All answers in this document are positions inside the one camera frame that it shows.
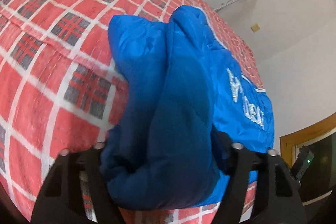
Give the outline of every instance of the plaid pattern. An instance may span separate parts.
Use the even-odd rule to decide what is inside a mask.
[[[261,88],[249,47],[202,0],[0,0],[0,181],[27,219],[58,152],[104,141],[122,116],[128,91],[110,55],[111,17],[168,22],[180,5],[203,9],[217,39]],[[244,211],[255,195],[255,184],[249,187]],[[83,194],[93,217],[85,183]],[[121,212],[127,224],[209,224],[217,208]]]

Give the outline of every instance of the white trim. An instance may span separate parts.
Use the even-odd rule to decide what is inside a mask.
[[[247,78],[245,75],[241,74],[241,77],[242,77],[243,79],[245,79],[247,82],[249,82],[249,83],[252,85],[250,79]]]
[[[179,210],[175,209],[173,212],[173,221],[171,224],[179,224]]]
[[[185,218],[182,218],[182,219],[179,219],[178,221],[178,224],[182,224],[188,220],[193,220],[193,219],[197,219],[198,218],[198,223],[202,223],[202,216],[203,215],[207,215],[207,214],[211,214],[215,211],[218,210],[219,208],[219,205],[220,205],[220,202],[217,203],[214,208],[210,209],[210,210],[206,210],[206,211],[203,211],[203,206],[200,206],[199,207],[199,213],[195,214],[195,215],[192,215],[192,216],[188,216],[188,217],[185,217]]]
[[[326,198],[326,197],[330,196],[331,193],[332,193],[332,190],[329,191],[328,193],[322,195],[322,196],[319,196],[318,198],[314,198],[314,199],[312,199],[312,200],[306,201],[306,202],[303,203],[303,206],[306,206],[306,205],[315,203],[315,202],[317,202],[317,201],[319,201],[319,200],[321,200],[321,199],[323,199],[323,198]]]
[[[12,185],[18,190],[19,193],[24,195],[26,198],[28,198],[31,201],[36,201],[36,196],[32,195],[31,193],[28,193],[25,191],[20,185],[18,185],[15,181],[12,180]]]
[[[256,184],[254,184],[253,186],[251,186],[250,188],[247,188],[247,192],[248,191],[250,191],[250,190],[252,190],[252,189],[254,189],[254,188],[256,188],[257,187],[257,185]]]
[[[256,91],[257,93],[265,93],[265,92],[266,92],[266,89],[262,89],[262,90],[260,90],[260,89],[255,89],[255,91]]]
[[[209,17],[208,17],[208,14],[207,14],[201,7],[197,7],[197,6],[194,6],[194,7],[197,8],[197,9],[200,9],[200,10],[203,12],[203,14],[205,15],[205,18],[207,19],[208,26],[209,26],[209,28],[211,29],[212,33],[213,33],[214,38],[220,43],[220,45],[221,45],[224,49],[228,50],[227,46],[225,46],[224,43],[217,37],[217,35],[216,35],[216,33],[215,33],[215,30],[212,28],[212,24],[211,24],[211,22],[210,22],[210,19],[209,19]]]
[[[252,210],[253,210],[253,205],[245,213],[243,213],[243,215],[240,218],[239,223],[250,219],[251,214],[252,214]]]
[[[250,206],[250,205],[251,205],[251,203],[254,203],[254,199],[253,199],[253,200],[251,200],[249,203],[245,204],[243,208],[244,208],[244,209],[245,209],[245,208],[247,208],[248,206]]]
[[[241,74],[241,77],[242,77],[243,79],[245,79],[247,82],[249,82],[251,85],[253,85],[252,82],[250,81],[250,79],[247,78],[245,75]],[[254,89],[255,89],[255,91],[258,92],[258,93],[265,93],[265,92],[266,92],[266,89],[256,89],[256,88],[254,88]]]

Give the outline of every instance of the fabric fold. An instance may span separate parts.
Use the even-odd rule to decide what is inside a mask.
[[[101,154],[112,199],[130,210],[219,202],[229,177],[212,153],[212,126],[266,151],[274,137],[268,97],[244,82],[200,9],[181,6],[167,24],[114,16],[108,34],[129,83],[124,115]]]

